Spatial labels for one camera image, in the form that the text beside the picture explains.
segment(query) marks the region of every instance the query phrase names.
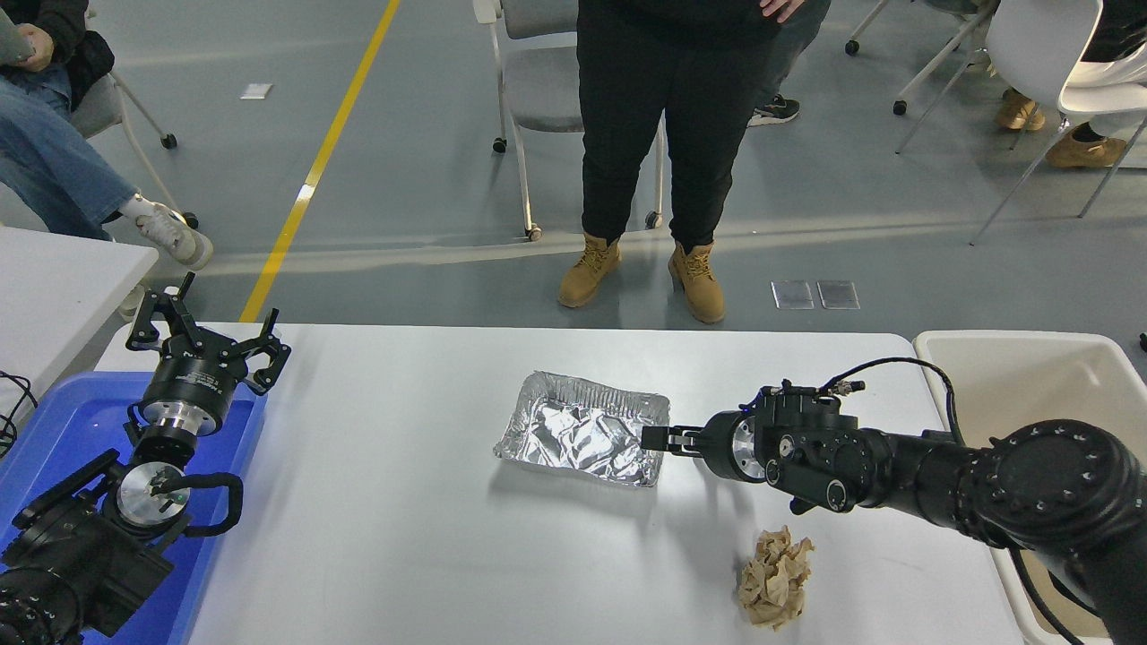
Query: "gray chair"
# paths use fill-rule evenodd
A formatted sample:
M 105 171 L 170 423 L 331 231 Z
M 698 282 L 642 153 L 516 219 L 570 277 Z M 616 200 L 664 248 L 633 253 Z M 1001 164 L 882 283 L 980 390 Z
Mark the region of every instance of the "gray chair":
M 104 76 L 88 90 L 84 100 L 80 101 L 79 107 L 71 115 L 72 126 L 84 135 L 85 139 L 91 139 L 96 134 L 115 126 L 122 125 L 124 129 L 124 135 L 127 138 L 127 142 L 131 145 L 132 150 L 135 151 L 135 156 L 139 157 L 143 168 L 147 169 L 148 174 L 151 176 L 151 180 L 156 182 L 159 187 L 159 192 L 163 193 L 166 203 L 178 213 L 182 213 L 184 220 L 192 228 L 198 227 L 198 219 L 196 219 L 194 213 L 184 212 L 182 209 L 175 203 L 175 199 L 167 191 L 167 186 L 159 179 L 159 174 L 155 171 L 155 166 L 151 165 L 151 161 L 148 158 L 147 154 L 143 153 L 143 148 L 140 147 L 139 141 L 135 139 L 135 133 L 132 131 L 131 122 L 127 118 L 127 109 L 124 99 L 130 100 L 143 115 L 143 118 L 155 129 L 156 133 L 159 134 L 159 145 L 166 149 L 173 149 L 179 146 L 179 141 L 175 135 L 170 132 L 164 132 L 162 127 L 156 123 L 151 115 L 148 114 L 147 109 L 135 98 L 135 94 L 127 87 L 124 79 L 115 71 Z
M 473 0 L 474 16 L 490 25 L 494 64 L 498 68 L 498 115 L 501 135 L 494 139 L 496 153 L 506 151 L 506 115 L 509 115 L 517 154 L 518 180 L 522 186 L 522 211 L 525 236 L 537 241 L 541 227 L 533 222 L 530 209 L 530 186 L 525 171 L 525 146 L 522 129 L 539 132 L 582 132 L 582 108 L 578 100 L 578 62 L 576 46 L 529 47 L 530 39 L 577 31 L 577 0 Z M 502 52 L 498 24 L 506 38 L 522 40 L 522 47 Z M 646 227 L 661 225 L 664 193 L 665 129 L 657 127 L 656 205 L 646 216 Z

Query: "brown paper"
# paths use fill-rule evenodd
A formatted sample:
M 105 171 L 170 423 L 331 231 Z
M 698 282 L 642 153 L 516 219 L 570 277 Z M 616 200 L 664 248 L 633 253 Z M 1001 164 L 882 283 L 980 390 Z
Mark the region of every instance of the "brown paper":
M 757 541 L 752 560 L 741 570 L 738 598 L 758 627 L 777 631 L 804 611 L 804 581 L 812 575 L 809 551 L 812 542 L 806 537 L 793 544 L 788 527 L 779 533 L 764 531 Z

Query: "black jacket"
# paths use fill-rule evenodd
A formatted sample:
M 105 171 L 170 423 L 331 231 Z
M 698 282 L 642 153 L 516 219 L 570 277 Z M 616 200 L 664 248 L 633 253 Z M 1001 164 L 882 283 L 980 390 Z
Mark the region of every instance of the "black jacket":
M 64 63 L 72 86 L 72 110 L 116 62 L 103 38 L 85 28 L 87 0 L 0 0 L 11 22 L 42 29 L 55 42 L 52 61 Z
M 631 21 L 700 47 L 739 47 L 772 38 L 777 20 L 758 0 L 609 0 Z
M 1147 41 L 1147 0 L 1103 0 L 1099 25 L 1083 60 L 1109 63 L 1130 56 Z

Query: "person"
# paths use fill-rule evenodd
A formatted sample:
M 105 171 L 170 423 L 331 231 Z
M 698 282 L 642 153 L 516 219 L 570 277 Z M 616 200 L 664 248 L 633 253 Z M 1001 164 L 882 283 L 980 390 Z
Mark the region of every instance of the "person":
M 87 0 L 0 0 L 0 8 L 34 50 L 0 68 L 0 181 L 52 233 L 110 240 L 103 225 L 123 216 L 178 262 L 206 265 L 211 240 L 145 199 L 71 125 L 71 111 L 115 61 L 85 29 Z
M 801 101 L 781 95 L 781 84 L 788 78 L 797 57 L 820 32 L 832 0 L 805 0 L 801 10 L 780 23 L 772 50 L 765 60 L 765 83 L 757 92 L 749 127 L 788 123 L 801 114 Z
M 1142 0 L 1103 0 L 1095 32 L 1068 79 L 1072 87 L 1117 83 L 1147 84 L 1147 2 Z M 1004 104 L 996 114 L 996 123 L 1008 130 L 1020 130 L 1025 123 L 1028 130 L 1039 130 L 1045 121 L 1036 102 L 1014 88 L 1005 92 Z M 1089 121 L 1071 129 L 1052 146 L 1044 160 L 1054 168 L 1108 168 L 1114 164 L 1128 142 L 1098 133 L 1093 123 Z
M 622 259 L 641 161 L 665 115 L 674 250 L 669 272 L 702 322 L 725 317 L 709 257 L 778 30 L 803 0 L 580 0 L 585 250 L 557 301 L 590 302 Z

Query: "hand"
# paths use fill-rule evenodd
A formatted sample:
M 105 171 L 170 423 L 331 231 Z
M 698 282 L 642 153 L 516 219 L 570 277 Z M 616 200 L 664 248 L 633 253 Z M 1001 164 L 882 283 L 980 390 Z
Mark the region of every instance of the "hand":
M 52 63 L 52 54 L 56 50 L 55 40 L 52 40 L 48 32 L 36 26 L 34 24 L 19 24 L 16 25 L 16 30 L 32 44 L 33 53 L 24 61 L 13 63 L 13 67 L 32 73 L 44 71 L 44 68 Z
M 799 9 L 801 5 L 804 5 L 804 0 L 760 0 L 760 15 L 767 18 L 783 7 L 783 10 L 777 14 L 777 22 L 782 23 Z

